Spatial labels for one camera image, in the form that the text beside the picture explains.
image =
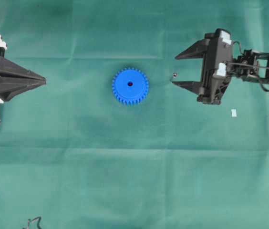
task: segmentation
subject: black wire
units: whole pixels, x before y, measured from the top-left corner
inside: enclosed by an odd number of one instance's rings
[[[241,43],[240,43],[240,42],[238,42],[238,41],[236,41],[236,42],[233,42],[233,45],[234,45],[235,43],[237,43],[237,44],[238,44],[239,52],[240,52],[241,54],[243,54],[243,55],[244,55],[244,53],[241,51]]]
[[[245,67],[265,68],[269,70],[269,67],[259,66],[259,65],[251,65],[251,64],[245,64],[245,63],[233,63],[233,62],[227,62],[227,64],[239,65],[239,66],[245,66]]]
[[[264,67],[264,66],[258,66],[258,65],[250,65],[250,64],[245,64],[245,63],[233,63],[233,62],[227,62],[227,64],[231,64],[231,65],[239,65],[239,66],[245,66],[245,67],[256,67],[256,68],[265,68],[269,70],[269,67]],[[265,92],[269,92],[269,89],[267,89],[264,86],[264,83],[262,82],[262,79],[259,75],[249,75],[249,76],[254,76],[255,78],[257,78],[259,85],[261,86],[261,88],[263,89],[263,91]]]

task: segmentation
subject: cable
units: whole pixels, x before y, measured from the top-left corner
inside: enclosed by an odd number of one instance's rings
[[[269,67],[259,66],[259,65],[250,65],[250,64],[245,64],[245,63],[233,63],[233,62],[226,62],[226,63],[231,64],[231,65],[245,66],[245,67],[265,68],[269,70]]]
[[[231,64],[231,65],[238,65],[238,66],[245,66],[245,67],[256,67],[256,68],[264,68],[264,69],[268,69],[269,70],[269,67],[265,67],[265,66],[258,66],[258,65],[250,65],[250,64],[245,64],[245,63],[233,63],[233,62],[227,62],[227,64]],[[250,77],[253,77],[253,78],[256,78],[259,82],[259,85],[261,86],[261,88],[263,89],[263,91],[265,92],[269,92],[269,89],[267,89],[265,86],[264,86],[264,83],[262,82],[262,79],[259,75],[251,75],[251,74],[248,74],[248,76]]]
[[[263,82],[262,82],[262,80],[261,80],[261,78],[260,78],[259,75],[251,75],[251,74],[248,74],[248,76],[250,76],[250,77],[252,77],[252,78],[256,78],[256,79],[258,80],[258,82],[259,82],[260,87],[263,89],[263,91],[265,91],[265,92],[269,92],[269,89],[267,89],[267,88],[264,86],[264,84],[263,84]]]
[[[241,54],[243,54],[243,55],[244,55],[244,53],[241,51],[241,43],[240,43],[240,42],[238,42],[238,41],[236,41],[236,42],[233,42],[233,45],[234,45],[235,43],[237,43],[237,44],[238,44],[239,52],[240,52]]]

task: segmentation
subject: blue gear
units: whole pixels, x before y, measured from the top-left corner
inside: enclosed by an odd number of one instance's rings
[[[140,103],[145,99],[148,89],[147,77],[135,68],[125,68],[119,71],[112,80],[113,94],[123,104]]]

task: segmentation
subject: green fabric surface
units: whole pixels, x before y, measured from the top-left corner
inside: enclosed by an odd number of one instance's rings
[[[0,111],[0,229],[269,229],[269,93],[170,83],[200,79],[174,57],[216,28],[269,52],[269,0],[0,0],[6,58],[47,78]],[[139,105],[112,94],[124,67]]]

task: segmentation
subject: green cloth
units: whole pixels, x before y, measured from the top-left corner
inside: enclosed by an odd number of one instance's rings
[[[216,28],[269,52],[269,0],[0,0],[6,58],[47,78],[1,106],[0,229],[269,229],[269,93],[170,83],[200,79],[174,57]],[[124,67],[139,105],[112,94]]]

